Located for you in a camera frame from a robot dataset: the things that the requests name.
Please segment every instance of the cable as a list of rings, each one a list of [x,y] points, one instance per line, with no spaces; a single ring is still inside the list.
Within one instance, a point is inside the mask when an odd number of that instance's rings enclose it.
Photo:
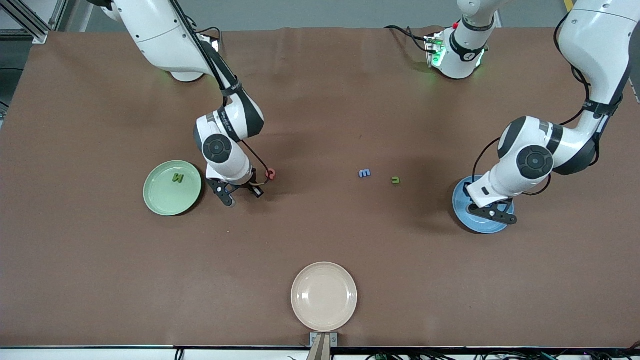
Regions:
[[[202,34],[209,30],[216,30],[218,32],[218,42],[220,43],[220,46],[222,46],[222,30],[218,29],[215,26],[211,26],[210,28],[206,28],[204,30],[196,31],[196,34]]]
[[[405,34],[406,36],[410,37],[410,38],[413,40],[413,43],[418,47],[418,49],[420,49],[420,50],[424,51],[425,53],[429,53],[429,54],[435,54],[435,53],[436,53],[436,51],[434,51],[434,50],[428,50],[428,49],[425,49],[425,48],[423,48],[422,46],[420,46],[420,44],[418,44],[418,40],[420,40],[420,41],[424,41],[424,37],[417,37],[417,36],[415,36],[415,35],[412,33],[411,28],[410,28],[410,27],[408,27],[408,26],[406,27],[406,30],[404,30],[403,28],[400,28],[399,26],[396,26],[396,25],[389,25],[389,26],[385,26],[384,28],[385,28],[385,29],[394,29],[394,30],[398,30],[398,31],[400,31],[401,33]],[[431,35],[433,35],[433,34],[435,34],[435,33],[427,34],[427,35],[425,35],[425,37],[431,36]]]
[[[184,23],[184,24],[189,24],[189,22],[187,21],[187,15],[184,13],[184,11],[180,7],[180,4],[177,2],[177,0],[169,0],[169,2],[173,6],[173,9],[175,10],[175,12],[178,14],[178,17],[180,18],[180,21],[182,21],[182,23]],[[198,50],[200,50],[200,54],[204,57],[204,60],[207,62],[207,65],[209,66],[209,69],[211,70],[211,73],[216,78],[216,81],[218,82],[218,85],[220,86],[220,90],[224,90],[224,88],[225,88],[224,87],[224,83],[222,82],[222,79],[220,78],[220,74],[218,74],[218,71],[216,70],[216,65],[213,63],[213,60],[209,57],[209,55],[207,55],[207,52],[205,51],[204,47],[202,47],[202,44],[200,43],[200,40],[198,39],[198,34],[196,34],[193,31],[193,28],[191,28],[191,26],[188,29],[188,33],[189,33],[189,35],[191,35],[191,39],[194,41],[194,43],[195,43],[196,47],[198,48]],[[223,104],[226,105],[226,99],[225,98],[223,98]]]
[[[592,167],[593,165],[596,165],[596,163],[598,162],[598,160],[600,160],[600,140],[594,140],[595,142],[595,149],[596,149],[596,158],[593,160],[592,163],[589,164],[588,167]]]
[[[562,26],[562,24],[564,24],[564,22],[566,21],[566,18],[569,17],[570,12],[566,13],[565,16],[563,16],[563,18],[560,20],[560,22],[558,22],[558,25],[556,26],[555,30],[554,30],[554,45],[556,46],[556,50],[558,50],[558,52],[560,53],[560,55],[562,55],[562,57],[564,58],[564,60],[566,62],[569,63],[569,61],[564,57],[564,54],[562,53],[562,51],[560,50],[560,42],[558,41],[558,33],[560,32],[560,27]],[[571,73],[573,74],[573,77],[581,84],[584,85],[584,99],[585,101],[589,100],[589,95],[590,95],[590,91],[589,91],[589,86],[591,86],[591,84],[589,84],[587,82],[587,79],[584,77],[584,74],[575,66],[573,66],[573,64],[569,63],[569,65],[571,65]],[[582,112],[584,111],[584,109],[580,109],[572,118],[570,118],[569,120],[561,123],[561,126],[567,125],[570,122],[574,121],[575,119],[577,119],[580,115],[582,115]]]
[[[184,349],[183,348],[176,349],[173,360],[182,360],[183,358],[184,358]]]
[[[554,359],[557,359],[558,357],[561,357],[562,355],[564,355],[565,352],[569,351],[568,348],[562,350],[562,352],[556,356],[552,356]]]
[[[542,190],[538,191],[538,192],[534,192],[534,193],[530,193],[530,192],[523,192],[524,195],[526,196],[536,196],[536,195],[540,195],[541,193],[545,192],[545,190],[549,187],[549,184],[551,183],[551,173],[549,173],[549,175],[547,176],[547,183],[545,184],[545,187],[542,188]]]
[[[185,15],[184,17],[186,17],[187,19],[189,19],[189,21],[191,21],[191,25],[192,25],[194,28],[197,28],[197,27],[198,27],[198,24],[196,24],[196,22],[195,22],[195,21],[193,21],[193,19],[192,19],[189,15]]]
[[[480,152],[480,156],[478,156],[478,159],[476,159],[476,163],[474,163],[474,171],[471,173],[471,183],[474,183],[476,181],[476,168],[478,167],[480,159],[482,159],[483,155],[491,147],[491,145],[497,143],[499,140],[500,138],[496,138],[494,141],[490,142],[489,145],[485,146],[484,149]]]
[[[244,146],[246,146],[246,148],[249,149],[249,151],[251,151],[251,153],[255,156],[255,158],[258,159],[258,161],[265,168],[266,172],[269,173],[269,167],[267,166],[267,164],[265,164],[264,161],[262,159],[260,159],[260,156],[258,156],[258,154],[256,154],[255,151],[253,151],[253,149],[249,146],[249,144],[247,144],[246,141],[244,141],[244,140],[240,140],[240,142],[243,143]],[[262,185],[268,184],[270,180],[271,179],[267,176],[267,179],[263,183],[259,183],[259,184],[249,183],[249,185],[251,185],[251,186],[262,186]]]
[[[636,349],[638,347],[640,347],[640,341],[636,341],[633,345],[631,345],[629,348],[627,348],[626,351],[634,350],[634,349]]]

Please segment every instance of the black cable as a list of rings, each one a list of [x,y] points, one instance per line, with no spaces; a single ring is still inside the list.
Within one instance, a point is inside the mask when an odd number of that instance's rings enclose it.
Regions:
[[[256,159],[258,159],[258,161],[262,164],[262,166],[264,167],[264,169],[266,170],[266,173],[269,173],[269,167],[267,166],[267,164],[264,163],[264,161],[260,158],[260,156],[258,156],[258,154],[255,153],[255,151],[253,151],[253,149],[249,146],[249,144],[246,143],[246,141],[244,140],[240,140],[241,143],[244,144],[244,146],[246,146],[247,149],[249,149],[249,151],[251,151],[251,153],[255,156]],[[258,184],[257,186],[262,186],[262,185],[266,185],[269,183],[269,181],[271,180],[271,178],[269,176],[267,176],[267,179],[261,183]]]
[[[551,183],[551,173],[547,176],[547,183],[545,184],[545,187],[542,188],[542,190],[538,191],[538,192],[534,192],[534,193],[530,193],[530,192],[523,192],[524,195],[527,196],[535,196],[535,195],[540,195],[541,193],[545,192],[545,190],[549,187],[549,184]]]
[[[173,6],[173,9],[175,10],[175,12],[178,14],[180,21],[182,21],[183,24],[189,24],[189,22],[187,21],[187,15],[184,13],[184,11],[182,10],[182,7],[180,7],[180,4],[177,2],[177,0],[169,0],[169,2]],[[200,50],[200,54],[202,54],[205,61],[207,62],[209,69],[213,73],[213,76],[216,78],[216,81],[220,86],[220,90],[224,90],[225,85],[222,82],[222,79],[220,78],[220,74],[218,74],[218,71],[216,70],[216,65],[213,63],[213,60],[209,57],[209,55],[207,55],[207,52],[205,51],[204,47],[202,47],[202,44],[200,43],[200,39],[198,38],[198,34],[196,34],[193,31],[193,28],[191,26],[189,26],[189,29],[187,29],[187,32],[189,33],[189,35],[191,35],[191,39],[194,41],[196,47],[198,48],[198,50]],[[226,98],[223,98],[223,104],[226,104]]]
[[[482,359],[486,360],[486,358],[489,357],[490,355],[511,355],[511,356],[519,357],[521,359],[528,359],[529,358],[529,357],[527,357],[525,354],[523,354],[521,352],[492,351],[492,352],[489,352],[489,353],[483,355]]]
[[[589,167],[596,165],[598,160],[600,160],[600,140],[594,140],[594,142],[595,142],[595,149],[596,149],[596,158],[593,160],[592,163],[589,164]]]
[[[222,31],[220,31],[220,29],[218,29],[218,28],[217,28],[217,27],[215,27],[215,26],[211,26],[210,28],[206,28],[206,29],[204,29],[204,30],[198,30],[198,31],[196,31],[196,34],[202,34],[203,32],[205,32],[205,31],[209,31],[209,30],[216,30],[216,31],[218,32],[218,35],[219,35],[219,36],[222,36]]]
[[[448,357],[446,355],[440,354],[438,352],[434,352],[434,351],[429,351],[429,350],[417,350],[415,351],[416,354],[418,354],[419,356],[426,356],[432,360],[454,360],[451,357]]]
[[[499,140],[500,140],[500,138],[496,138],[494,141],[490,142],[489,145],[485,146],[484,149],[480,152],[480,156],[478,156],[478,159],[476,159],[476,163],[474,163],[474,171],[471,173],[471,182],[472,183],[474,183],[476,181],[476,168],[478,167],[478,163],[480,162],[480,159],[482,159],[483,155],[491,147],[491,145],[497,143]]]
[[[220,46],[222,46],[222,30],[218,29],[215,26],[211,26],[210,28],[206,28],[204,30],[196,31],[196,34],[202,34],[209,30],[216,30],[218,32],[218,42],[220,43]]]
[[[184,358],[184,349],[183,348],[176,349],[173,360],[182,360],[182,358]]]
[[[197,28],[197,27],[198,27],[198,24],[196,24],[196,22],[195,22],[195,21],[193,21],[193,19],[192,19],[189,15],[185,15],[185,17],[186,17],[187,19],[189,19],[189,21],[191,21],[191,25],[192,25],[194,28]]]
[[[564,24],[564,22],[566,21],[566,18],[569,17],[570,13],[566,13],[566,15],[560,20],[560,22],[558,22],[558,25],[556,26],[555,30],[554,30],[554,45],[556,46],[556,49],[558,50],[558,52],[560,53],[560,55],[562,55],[562,57],[564,58],[564,60],[566,60],[566,58],[564,57],[564,54],[562,53],[562,51],[560,50],[560,43],[558,41],[558,33],[560,32],[560,27],[562,26],[562,24]],[[590,91],[589,91],[589,86],[591,84],[589,84],[586,80],[586,78],[584,77],[584,74],[578,70],[578,68],[576,68],[575,66],[573,66],[571,63],[569,63],[569,65],[571,65],[571,73],[573,74],[573,76],[575,77],[575,79],[584,85],[584,100],[587,101],[589,100],[589,95],[590,95]],[[580,115],[582,115],[582,112],[584,110],[581,108],[572,118],[570,118],[569,120],[561,123],[561,126],[567,125],[570,122],[574,121],[575,119],[577,119]]]
[[[385,29],[393,29],[393,30],[398,30],[401,33],[405,34],[406,36],[410,37],[413,40],[413,43],[418,47],[418,49],[424,51],[425,53],[429,53],[429,54],[435,54],[436,52],[434,50],[428,50],[425,49],[424,47],[420,46],[420,44],[418,44],[418,40],[420,41],[424,41],[424,37],[417,37],[415,36],[412,31],[411,28],[409,26],[406,27],[406,30],[404,30],[403,28],[400,28],[399,26],[396,25],[389,25],[389,26],[385,26]],[[431,36],[435,33],[430,33],[425,35],[425,37]]]
[[[629,350],[634,350],[636,348],[640,347],[640,341],[636,341],[633,345],[631,345],[629,348],[625,349],[625,351],[629,351]]]
[[[558,357],[561,357],[562,355],[564,355],[565,352],[569,351],[568,348],[562,350],[562,352],[556,356],[552,356],[554,359],[557,359]]]

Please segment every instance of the white robot link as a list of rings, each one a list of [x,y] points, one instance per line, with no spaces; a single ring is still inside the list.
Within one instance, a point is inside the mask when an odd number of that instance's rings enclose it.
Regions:
[[[628,80],[629,40],[639,20],[637,1],[575,3],[558,42],[587,90],[579,123],[570,129],[528,116],[512,121],[498,143],[500,162],[477,181],[475,174],[462,180],[454,191],[454,210],[466,226],[479,233],[501,231],[517,221],[513,197],[551,171],[575,174],[597,161],[602,133]]]
[[[193,30],[176,0],[88,1],[123,22],[153,66],[183,82],[195,81],[204,74],[216,78],[223,105],[197,119],[193,130],[207,161],[206,181],[226,206],[235,204],[231,193],[238,188],[247,188],[260,197],[263,192],[256,184],[256,171],[237,143],[258,135],[264,116],[214,49],[211,38]]]

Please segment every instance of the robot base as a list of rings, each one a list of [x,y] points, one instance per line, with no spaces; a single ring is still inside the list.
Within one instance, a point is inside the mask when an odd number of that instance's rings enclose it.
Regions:
[[[481,176],[482,175],[476,175],[476,179],[479,179]],[[465,193],[465,183],[471,183],[471,179],[471,176],[462,179],[456,186],[455,190],[453,190],[453,210],[455,211],[456,216],[464,226],[480,234],[495,234],[505,230],[507,228],[506,224],[477,217],[475,215],[471,215],[467,211],[467,208],[469,205],[473,204],[473,201],[471,200],[471,197]],[[506,205],[502,205],[502,207],[503,208],[500,208],[500,210],[504,211],[506,209]],[[507,213],[514,215],[515,209],[513,204],[507,210]]]
[[[183,83],[190,83],[192,81],[196,81],[200,79],[204,74],[201,72],[172,72],[171,76],[177,81],[181,81]]]

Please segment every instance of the brown table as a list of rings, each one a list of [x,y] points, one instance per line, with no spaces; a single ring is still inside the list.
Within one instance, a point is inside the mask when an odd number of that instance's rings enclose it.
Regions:
[[[498,29],[491,45],[453,81],[389,30],[225,34],[266,117],[250,143],[277,179],[233,209],[207,188],[160,217],[143,182],[168,160],[204,169],[192,128],[220,105],[214,80],[174,81],[126,34],[51,34],[0,132],[0,345],[305,343],[291,284],[334,261],[358,286],[342,345],[629,346],[640,107],[627,91],[597,166],[517,198],[516,226],[471,234],[450,196],[479,151],[583,98],[551,29]]]

